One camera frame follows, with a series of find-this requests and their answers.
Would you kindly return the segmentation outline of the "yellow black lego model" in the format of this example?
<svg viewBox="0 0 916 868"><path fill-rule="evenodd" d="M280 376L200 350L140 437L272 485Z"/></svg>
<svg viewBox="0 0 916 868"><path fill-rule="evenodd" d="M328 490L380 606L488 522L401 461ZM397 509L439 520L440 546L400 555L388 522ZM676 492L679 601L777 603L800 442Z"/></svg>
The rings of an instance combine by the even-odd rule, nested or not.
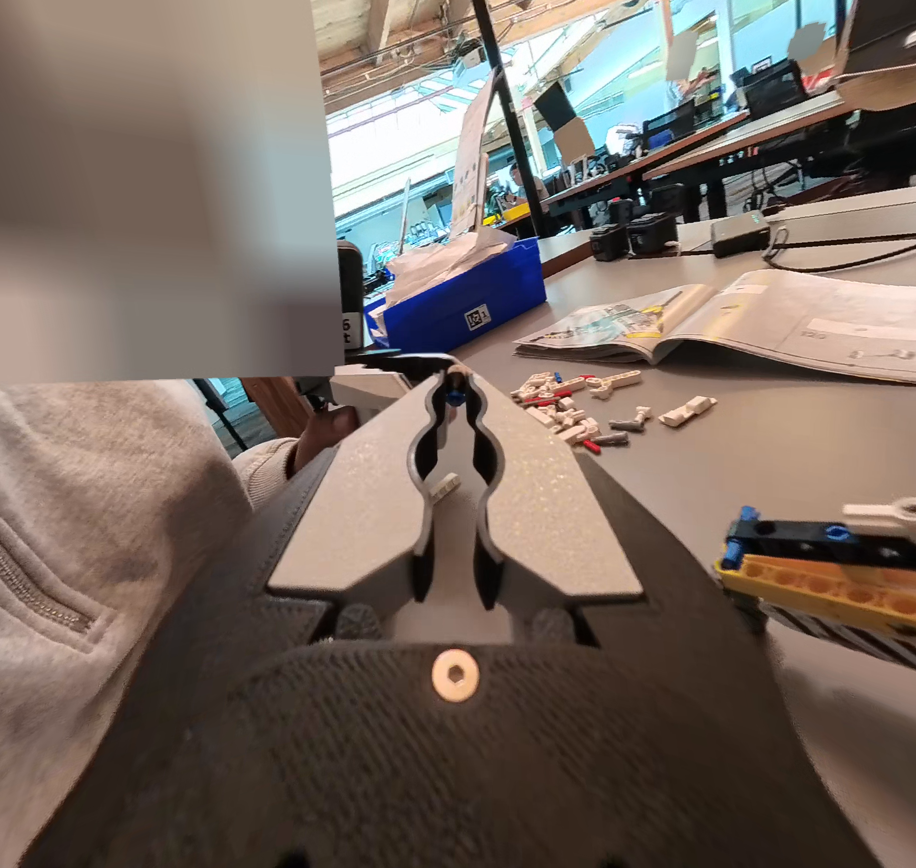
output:
<svg viewBox="0 0 916 868"><path fill-rule="evenodd" d="M915 669L915 498L846 505L840 519L743 506L715 574L754 634L769 622Z"/></svg>

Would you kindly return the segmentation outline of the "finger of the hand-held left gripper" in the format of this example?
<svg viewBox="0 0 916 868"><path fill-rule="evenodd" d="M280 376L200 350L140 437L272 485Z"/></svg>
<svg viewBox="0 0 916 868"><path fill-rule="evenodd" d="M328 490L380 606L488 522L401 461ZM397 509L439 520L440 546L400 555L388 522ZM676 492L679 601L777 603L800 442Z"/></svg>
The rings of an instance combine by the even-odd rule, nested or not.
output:
<svg viewBox="0 0 916 868"><path fill-rule="evenodd" d="M455 364L451 355L373 351L359 362L337 366L331 376L333 402L368 411L382 411L430 377Z"/></svg>

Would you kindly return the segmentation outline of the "tilted black monitor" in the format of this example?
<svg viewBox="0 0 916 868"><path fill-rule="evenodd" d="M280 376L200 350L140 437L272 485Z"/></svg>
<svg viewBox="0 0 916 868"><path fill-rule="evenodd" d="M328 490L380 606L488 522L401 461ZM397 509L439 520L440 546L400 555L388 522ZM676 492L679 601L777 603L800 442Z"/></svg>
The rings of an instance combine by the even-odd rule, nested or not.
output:
<svg viewBox="0 0 916 868"><path fill-rule="evenodd" d="M578 118L567 96L565 86L560 82L555 82L546 88L533 101L533 107L554 134Z"/></svg>

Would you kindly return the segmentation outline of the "upright white paper sheet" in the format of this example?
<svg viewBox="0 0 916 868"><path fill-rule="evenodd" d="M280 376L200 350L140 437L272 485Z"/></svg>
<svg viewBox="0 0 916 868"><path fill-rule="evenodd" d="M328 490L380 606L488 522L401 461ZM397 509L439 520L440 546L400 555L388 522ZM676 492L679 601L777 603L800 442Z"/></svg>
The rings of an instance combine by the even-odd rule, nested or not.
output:
<svg viewBox="0 0 916 868"><path fill-rule="evenodd" d="M491 71L484 87L464 114L459 136L452 182L452 218L449 238L475 231L483 221L487 200L488 156L483 151L483 136L495 86L504 71Z"/></svg>

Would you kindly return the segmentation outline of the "brown wooden board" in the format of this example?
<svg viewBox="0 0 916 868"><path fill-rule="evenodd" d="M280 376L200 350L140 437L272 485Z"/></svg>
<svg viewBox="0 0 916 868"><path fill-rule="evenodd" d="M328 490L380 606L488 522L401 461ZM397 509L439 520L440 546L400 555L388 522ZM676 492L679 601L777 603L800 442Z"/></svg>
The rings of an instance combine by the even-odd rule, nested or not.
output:
<svg viewBox="0 0 916 868"><path fill-rule="evenodd" d="M302 436L315 411L294 378L241 377L239 381L278 438L299 439Z"/></svg>

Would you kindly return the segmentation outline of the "lego instruction booklet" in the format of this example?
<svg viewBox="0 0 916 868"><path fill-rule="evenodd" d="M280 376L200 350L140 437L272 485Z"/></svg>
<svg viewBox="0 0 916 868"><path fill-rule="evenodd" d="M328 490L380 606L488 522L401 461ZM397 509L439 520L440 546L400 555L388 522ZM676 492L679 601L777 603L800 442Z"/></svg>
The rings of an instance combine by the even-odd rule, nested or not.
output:
<svg viewBox="0 0 916 868"><path fill-rule="evenodd" d="M683 284L573 311L515 341L517 355L656 366L683 343L799 368L915 383L915 289L752 271L724 289Z"/></svg>

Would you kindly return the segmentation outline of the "black desk monitor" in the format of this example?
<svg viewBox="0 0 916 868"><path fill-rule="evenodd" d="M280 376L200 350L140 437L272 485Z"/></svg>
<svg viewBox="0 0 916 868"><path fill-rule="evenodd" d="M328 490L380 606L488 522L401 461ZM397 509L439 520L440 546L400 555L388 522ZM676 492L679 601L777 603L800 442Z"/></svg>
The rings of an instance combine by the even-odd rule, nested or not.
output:
<svg viewBox="0 0 916 868"><path fill-rule="evenodd" d="M674 109L642 125L642 145L645 153L670 145L695 131L695 101L692 98Z"/></svg>

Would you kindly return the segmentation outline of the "black battery charger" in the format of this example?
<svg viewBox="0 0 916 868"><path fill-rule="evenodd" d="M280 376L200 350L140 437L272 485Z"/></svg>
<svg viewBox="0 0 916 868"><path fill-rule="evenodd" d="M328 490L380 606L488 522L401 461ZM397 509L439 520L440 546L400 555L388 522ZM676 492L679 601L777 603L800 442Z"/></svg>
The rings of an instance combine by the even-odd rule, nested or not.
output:
<svg viewBox="0 0 916 868"><path fill-rule="evenodd" d="M646 213L626 227L631 256L662 256L679 245L677 216L670 212Z"/></svg>
<svg viewBox="0 0 916 868"><path fill-rule="evenodd" d="M625 224L612 223L593 228L589 237L593 258L600 263L628 259L631 244Z"/></svg>

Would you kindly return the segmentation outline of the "pile of small lego pieces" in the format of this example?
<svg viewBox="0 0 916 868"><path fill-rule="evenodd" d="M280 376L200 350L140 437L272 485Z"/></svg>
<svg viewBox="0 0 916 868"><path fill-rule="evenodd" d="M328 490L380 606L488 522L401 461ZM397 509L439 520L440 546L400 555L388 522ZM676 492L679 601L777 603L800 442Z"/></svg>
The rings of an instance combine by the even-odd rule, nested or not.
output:
<svg viewBox="0 0 916 868"><path fill-rule="evenodd" d="M643 433L652 416L651 409L640 405L632 418L611 420L602 427L595 416L579 404L584 399L603 404L615 392L641 383L641 380L641 371L604 376L589 373L571 378L563 378L558 372L539 372L510 391L510 399L564 444L600 455L605 449L628 446L632 435Z"/></svg>

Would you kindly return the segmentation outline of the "long background desk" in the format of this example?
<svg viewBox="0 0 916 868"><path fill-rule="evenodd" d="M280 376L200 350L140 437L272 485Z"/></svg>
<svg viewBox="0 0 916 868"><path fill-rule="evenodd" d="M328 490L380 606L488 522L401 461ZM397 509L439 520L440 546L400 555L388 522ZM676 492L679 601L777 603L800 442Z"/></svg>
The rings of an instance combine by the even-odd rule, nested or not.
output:
<svg viewBox="0 0 916 868"><path fill-rule="evenodd" d="M544 200L542 211L555 219L579 211L582 214L581 227L589 229L593 226L593 221L588 217L588 208L593 204L609 202L615 198L637 200L644 176L651 168L678 154L690 152L702 143L712 141L743 122L748 116L748 111L741 109L712 121L696 121L695 131L690 136L648 153L644 152L627 163L624 163L621 157L615 167L604 175L583 180Z"/></svg>
<svg viewBox="0 0 916 868"><path fill-rule="evenodd" d="M836 91L740 124L709 144L645 170L643 179L651 186L693 187L791 162L803 168L839 163L842 157L854 159L897 143L914 144L914 103L899 97L881 102L876 93L850 103Z"/></svg>

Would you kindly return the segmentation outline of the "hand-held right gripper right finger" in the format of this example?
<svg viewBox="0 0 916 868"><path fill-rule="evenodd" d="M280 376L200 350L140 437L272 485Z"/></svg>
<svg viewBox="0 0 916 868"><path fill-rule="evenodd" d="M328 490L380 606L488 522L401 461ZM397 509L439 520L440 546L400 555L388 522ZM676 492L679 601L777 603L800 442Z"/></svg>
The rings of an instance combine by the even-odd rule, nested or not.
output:
<svg viewBox="0 0 916 868"><path fill-rule="evenodd" d="M476 372L467 376L477 504L474 579L487 610L576 610L643 587L573 449Z"/></svg>

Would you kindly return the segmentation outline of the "brown cardboard box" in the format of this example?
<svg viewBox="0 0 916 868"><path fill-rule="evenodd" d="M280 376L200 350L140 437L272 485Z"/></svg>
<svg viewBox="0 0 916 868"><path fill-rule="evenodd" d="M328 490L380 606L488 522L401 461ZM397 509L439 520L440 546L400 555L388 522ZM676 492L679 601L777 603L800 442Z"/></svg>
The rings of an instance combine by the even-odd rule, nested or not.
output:
<svg viewBox="0 0 916 868"><path fill-rule="evenodd" d="M915 103L915 0L853 0L833 86L850 111Z"/></svg>

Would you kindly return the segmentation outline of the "white lego panel piece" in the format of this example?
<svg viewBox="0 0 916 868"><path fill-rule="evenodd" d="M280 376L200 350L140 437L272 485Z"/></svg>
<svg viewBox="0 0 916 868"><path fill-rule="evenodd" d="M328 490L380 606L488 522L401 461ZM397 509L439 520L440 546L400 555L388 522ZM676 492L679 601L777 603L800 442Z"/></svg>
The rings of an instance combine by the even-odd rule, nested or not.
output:
<svg viewBox="0 0 916 868"><path fill-rule="evenodd" d="M718 403L712 396L696 395L684 404L658 416L658 422L665 427L680 428L691 420L704 416Z"/></svg>

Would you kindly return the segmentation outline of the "black pole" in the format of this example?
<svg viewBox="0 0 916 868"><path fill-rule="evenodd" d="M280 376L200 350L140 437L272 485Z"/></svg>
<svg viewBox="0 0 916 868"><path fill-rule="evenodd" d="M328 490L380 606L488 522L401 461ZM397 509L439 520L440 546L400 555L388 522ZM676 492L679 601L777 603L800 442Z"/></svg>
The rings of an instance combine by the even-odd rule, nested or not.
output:
<svg viewBox="0 0 916 868"><path fill-rule="evenodd" d="M491 70L495 73L495 90L499 98L510 137L510 143L515 155L516 166L520 171L522 186L525 190L529 204L532 227L535 235L540 240L545 240L549 238L550 232L541 209L540 194L531 171L531 164L521 133L518 115L513 104L510 84L505 72L505 65L502 60L487 0L471 0L471 4L480 32L480 38L487 55L487 61Z"/></svg>

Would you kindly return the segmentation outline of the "black equipment case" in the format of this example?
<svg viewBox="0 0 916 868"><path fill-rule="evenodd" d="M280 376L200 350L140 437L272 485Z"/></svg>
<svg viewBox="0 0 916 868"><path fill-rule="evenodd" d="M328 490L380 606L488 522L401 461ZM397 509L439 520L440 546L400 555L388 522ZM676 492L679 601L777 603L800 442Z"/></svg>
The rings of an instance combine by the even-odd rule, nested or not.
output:
<svg viewBox="0 0 916 868"><path fill-rule="evenodd" d="M797 61L784 59L763 71L749 74L741 91L751 121L760 120L809 98Z"/></svg>

